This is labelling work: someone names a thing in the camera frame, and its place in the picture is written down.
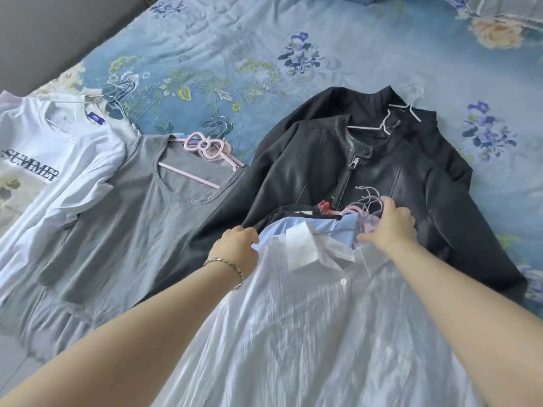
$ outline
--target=person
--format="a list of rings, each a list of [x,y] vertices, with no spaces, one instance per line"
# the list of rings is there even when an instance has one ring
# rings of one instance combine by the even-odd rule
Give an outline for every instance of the person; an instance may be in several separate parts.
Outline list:
[[[391,198],[374,243],[396,264],[424,303],[476,388],[491,407],[543,405],[543,322],[500,294],[428,253],[417,243],[415,219]],[[256,267],[253,228],[227,230],[209,253]],[[45,364],[0,400],[0,407],[148,407],[194,335],[240,282],[214,261],[132,308]]]

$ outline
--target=braided bracelet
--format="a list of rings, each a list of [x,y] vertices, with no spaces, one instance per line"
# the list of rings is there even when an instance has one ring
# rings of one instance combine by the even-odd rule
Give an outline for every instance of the braided bracelet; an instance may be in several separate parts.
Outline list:
[[[245,281],[245,277],[243,277],[243,273],[242,273],[242,271],[240,270],[240,268],[238,266],[236,266],[234,263],[229,262],[228,260],[225,260],[224,258],[213,257],[213,258],[210,258],[209,260],[206,260],[206,262],[204,263],[204,267],[206,267],[207,264],[209,264],[209,263],[211,263],[213,261],[221,261],[223,263],[228,264],[230,267],[232,267],[234,270],[236,270],[238,272],[238,274],[240,275],[241,283],[238,284],[237,286],[235,286],[232,289],[232,291],[238,290],[243,285],[243,282]]]

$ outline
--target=white collar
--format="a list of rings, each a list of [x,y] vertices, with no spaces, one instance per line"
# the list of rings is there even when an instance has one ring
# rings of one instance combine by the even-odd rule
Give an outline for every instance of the white collar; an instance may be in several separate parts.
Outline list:
[[[383,266],[389,258],[373,244],[366,243],[353,250],[342,242],[319,234],[306,222],[290,227],[285,234],[289,271],[319,261],[323,266],[342,271],[333,257],[358,263],[370,274]]]

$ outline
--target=person's right hand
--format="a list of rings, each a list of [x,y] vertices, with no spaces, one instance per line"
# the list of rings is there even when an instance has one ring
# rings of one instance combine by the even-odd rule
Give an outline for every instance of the person's right hand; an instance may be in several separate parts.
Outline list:
[[[417,244],[417,231],[415,230],[415,218],[406,207],[396,208],[396,203],[390,197],[382,196],[384,204],[381,222],[377,229],[368,234],[359,234],[360,241],[369,241],[384,253],[391,248]]]
[[[242,226],[226,230],[223,236],[215,241],[208,259],[219,257],[225,259],[240,268],[243,276],[250,276],[258,263],[258,253],[251,247],[258,244],[258,233],[253,227]]]

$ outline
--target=gray wall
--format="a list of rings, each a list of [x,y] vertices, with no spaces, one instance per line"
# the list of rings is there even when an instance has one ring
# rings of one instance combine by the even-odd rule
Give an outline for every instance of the gray wall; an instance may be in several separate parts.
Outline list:
[[[145,9],[145,0],[0,0],[0,91],[26,95]]]

